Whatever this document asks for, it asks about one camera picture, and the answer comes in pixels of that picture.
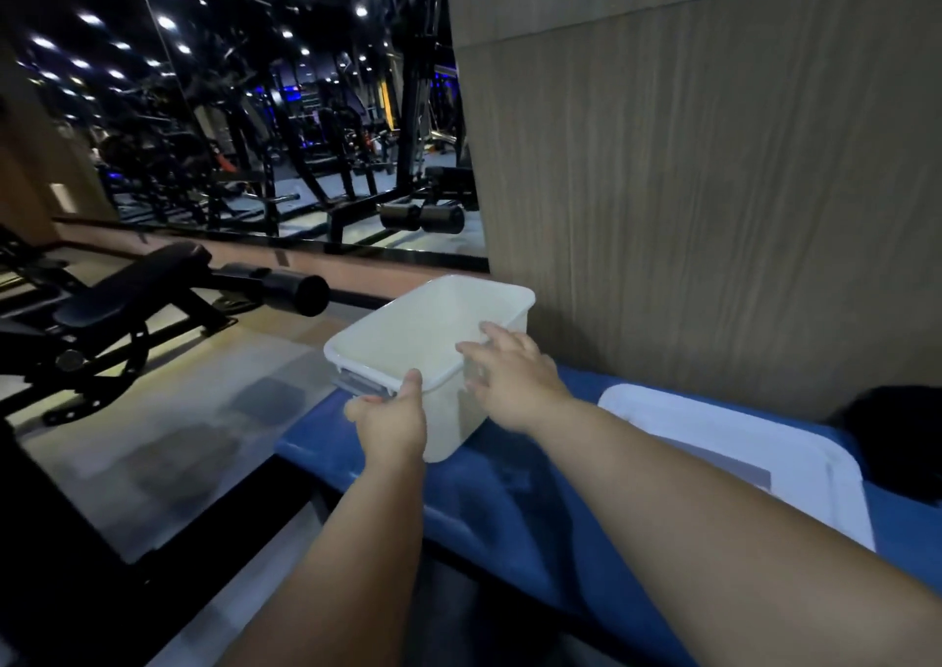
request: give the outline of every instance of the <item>blue bench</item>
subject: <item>blue bench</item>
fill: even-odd
[[[624,383],[565,367],[559,375],[575,397],[593,403]],[[364,465],[343,415],[349,398],[331,394],[275,449],[341,492]],[[836,429],[710,403],[812,431],[856,455],[853,440]],[[865,494],[878,553],[942,593],[942,509],[869,483]],[[430,464],[424,497],[427,539],[551,608],[601,626],[632,652],[668,665],[694,664],[585,504],[526,437],[485,422],[449,459]]]

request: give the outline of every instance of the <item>forearm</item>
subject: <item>forearm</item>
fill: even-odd
[[[422,544],[425,464],[368,467],[226,667],[394,665]]]
[[[532,434],[701,663],[877,664],[932,639],[921,584],[724,471],[575,400]]]

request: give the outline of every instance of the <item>floor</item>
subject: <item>floor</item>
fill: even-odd
[[[89,283],[126,263],[74,249],[51,255]],[[333,390],[323,343],[365,313],[332,304],[322,316],[304,318],[262,308],[214,337],[193,333],[163,346],[125,397],[82,421],[39,425],[37,415],[62,397],[15,415],[18,436],[115,549],[135,560],[270,456],[281,433]],[[176,318],[171,309],[149,324]],[[0,396],[19,386],[0,377]],[[218,661],[319,530],[305,507],[151,664]],[[405,664],[616,664],[569,636],[535,629],[523,641],[512,637],[521,620],[525,615],[494,605],[476,582],[424,560]],[[0,642],[0,665],[13,659]]]
[[[447,153],[426,153],[425,165],[455,165],[454,152]],[[315,202],[314,194],[294,170],[287,166],[282,166],[276,170],[275,182],[276,192],[279,196],[298,194],[297,200],[289,200],[279,205],[279,209],[284,212],[290,212],[294,209],[309,205]],[[395,175],[378,173],[375,176],[376,187],[379,193],[391,190],[395,184]],[[324,176],[317,181],[328,197],[342,197],[344,195],[343,182],[340,174]],[[353,176],[353,188],[358,196],[367,196],[369,189],[366,183],[366,176]],[[232,208],[238,211],[253,210],[259,207],[257,201],[250,198],[236,198],[230,201]],[[283,221],[279,224],[279,232],[282,237],[289,237],[300,232],[310,231],[312,228],[325,223],[327,214],[323,211],[306,213],[296,218]],[[360,221],[344,232],[344,243],[357,243],[370,235],[383,230],[383,224],[377,217],[368,218]],[[462,232],[449,235],[444,233],[428,233],[424,231],[397,232],[388,238],[374,244],[377,247],[397,247],[403,250],[419,250],[427,252],[452,253],[457,255],[471,255],[474,257],[487,257],[487,249],[484,242],[484,230],[480,222],[480,212],[465,213],[465,228]]]

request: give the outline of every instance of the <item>hand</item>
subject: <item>hand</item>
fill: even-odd
[[[344,415],[356,423],[366,466],[396,469],[422,465],[427,438],[422,409],[422,375],[410,369],[395,399],[358,397],[350,399]]]
[[[504,428],[532,433],[560,402],[572,400],[556,363],[524,332],[509,332],[493,322],[480,329],[494,344],[458,342],[456,349],[487,370],[487,379],[469,379],[468,391]]]

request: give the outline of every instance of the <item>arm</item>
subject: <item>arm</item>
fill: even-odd
[[[493,325],[459,350],[501,426],[547,452],[703,665],[928,665],[942,600],[857,543],[569,396],[532,339]]]
[[[347,404],[366,468],[222,667],[399,663],[422,545],[421,382],[413,370],[396,399]]]

